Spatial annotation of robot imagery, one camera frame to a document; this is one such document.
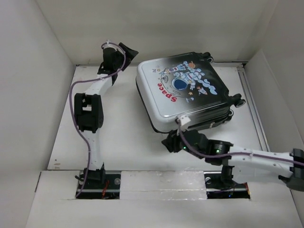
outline suitcase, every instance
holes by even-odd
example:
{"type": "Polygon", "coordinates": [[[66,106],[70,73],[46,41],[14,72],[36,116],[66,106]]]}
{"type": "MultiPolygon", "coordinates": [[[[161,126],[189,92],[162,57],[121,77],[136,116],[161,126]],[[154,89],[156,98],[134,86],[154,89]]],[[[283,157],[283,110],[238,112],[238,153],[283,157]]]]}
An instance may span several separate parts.
{"type": "Polygon", "coordinates": [[[229,96],[212,61],[209,52],[190,52],[139,64],[136,86],[154,131],[176,130],[181,114],[190,117],[189,129],[216,127],[231,120],[232,105],[245,104],[241,94],[229,96]]]}

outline black bracket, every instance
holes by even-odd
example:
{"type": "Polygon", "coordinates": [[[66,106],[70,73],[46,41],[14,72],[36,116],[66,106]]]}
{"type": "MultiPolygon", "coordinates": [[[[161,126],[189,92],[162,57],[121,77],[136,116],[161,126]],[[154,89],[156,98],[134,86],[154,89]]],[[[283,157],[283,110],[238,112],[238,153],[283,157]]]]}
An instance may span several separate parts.
{"type": "MultiPolygon", "coordinates": [[[[294,158],[294,161],[304,163],[304,151],[293,149],[290,156],[294,158]]],[[[279,179],[290,189],[304,191],[304,167],[294,164],[293,167],[290,167],[290,171],[293,172],[290,178],[279,176],[279,179]]]]}
{"type": "Polygon", "coordinates": [[[74,97],[74,115],[79,130],[96,133],[104,123],[104,112],[100,95],[76,94],[74,97]]]}
{"type": "MultiPolygon", "coordinates": [[[[119,43],[119,45],[125,52],[126,55],[126,62],[124,64],[124,67],[122,68],[122,71],[124,71],[130,64],[131,61],[134,59],[135,56],[137,56],[138,51],[132,50],[128,48],[123,43],[119,43]]],[[[103,57],[104,61],[100,64],[100,67],[98,69],[98,75],[100,74],[112,74],[115,71],[117,71],[124,63],[124,55],[119,51],[111,47],[107,47],[103,49],[103,57]]],[[[112,76],[112,85],[117,79],[117,74],[112,76]]]]}

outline white enclosure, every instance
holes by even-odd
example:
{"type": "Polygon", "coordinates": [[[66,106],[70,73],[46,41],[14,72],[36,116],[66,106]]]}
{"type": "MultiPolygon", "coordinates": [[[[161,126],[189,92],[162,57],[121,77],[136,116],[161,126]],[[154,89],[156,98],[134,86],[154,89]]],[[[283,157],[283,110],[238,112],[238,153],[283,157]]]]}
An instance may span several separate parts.
{"type": "MultiPolygon", "coordinates": [[[[188,51],[249,61],[270,149],[304,149],[303,9],[302,0],[0,1],[0,227],[25,227],[75,65],[100,64],[108,38],[138,50],[135,63],[188,51]]],[[[293,197],[304,222],[304,194],[293,197]]]]}

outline purple cable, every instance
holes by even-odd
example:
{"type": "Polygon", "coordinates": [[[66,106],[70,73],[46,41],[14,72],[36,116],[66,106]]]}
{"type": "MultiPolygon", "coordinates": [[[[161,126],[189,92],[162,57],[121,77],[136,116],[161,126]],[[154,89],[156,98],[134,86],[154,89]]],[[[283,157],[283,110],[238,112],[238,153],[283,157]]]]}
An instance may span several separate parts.
{"type": "Polygon", "coordinates": [[[288,163],[293,163],[293,164],[296,164],[296,165],[304,166],[304,163],[299,162],[299,161],[293,161],[293,160],[284,159],[284,158],[275,158],[275,157],[270,157],[270,156],[261,155],[261,154],[251,154],[251,153],[248,153],[248,152],[233,152],[233,153],[225,153],[225,154],[219,154],[219,155],[206,155],[206,154],[200,153],[199,151],[195,150],[187,142],[184,134],[182,133],[180,123],[178,123],[178,125],[179,125],[180,136],[181,136],[181,139],[184,142],[184,144],[189,148],[189,150],[191,150],[191,152],[193,152],[193,153],[195,153],[195,154],[197,154],[199,156],[202,156],[204,158],[224,158],[224,157],[235,156],[235,155],[247,155],[247,156],[254,156],[254,157],[271,159],[271,160],[282,161],[282,162],[288,162],[288,163]]]}
{"type": "MultiPolygon", "coordinates": [[[[112,77],[116,74],[118,74],[124,67],[125,63],[126,63],[126,59],[127,59],[127,56],[125,55],[125,52],[124,50],[117,44],[115,43],[112,43],[112,42],[105,42],[101,45],[101,48],[103,49],[103,47],[107,44],[111,44],[111,45],[114,45],[116,47],[118,47],[122,53],[123,53],[123,64],[122,66],[114,73],[110,74],[110,75],[107,75],[107,76],[104,76],[102,78],[109,78],[109,77],[112,77]]],[[[83,181],[83,184],[80,188],[80,191],[76,194],[76,198],[81,194],[82,190],[84,189],[85,187],[85,183],[86,183],[86,179],[87,179],[87,174],[88,174],[88,171],[89,171],[89,166],[90,166],[90,160],[91,160],[91,146],[90,146],[90,143],[88,142],[88,140],[81,134],[78,126],[77,126],[77,123],[76,123],[76,119],[75,119],[75,116],[74,116],[74,112],[73,112],[73,102],[72,102],[72,92],[73,92],[73,88],[75,85],[77,85],[78,83],[86,83],[86,82],[96,82],[96,81],[99,81],[101,80],[102,78],[95,78],[95,79],[90,79],[90,80],[86,80],[86,81],[76,81],[74,82],[72,85],[71,85],[71,88],[70,88],[70,91],[69,91],[69,104],[70,104],[70,111],[71,111],[71,115],[72,115],[72,120],[73,120],[73,124],[74,124],[74,127],[77,131],[77,133],[80,135],[80,137],[85,141],[86,145],[87,145],[87,149],[88,149],[88,160],[87,160],[87,166],[86,166],[86,170],[85,170],[85,176],[84,176],[84,181],[83,181]]]]}

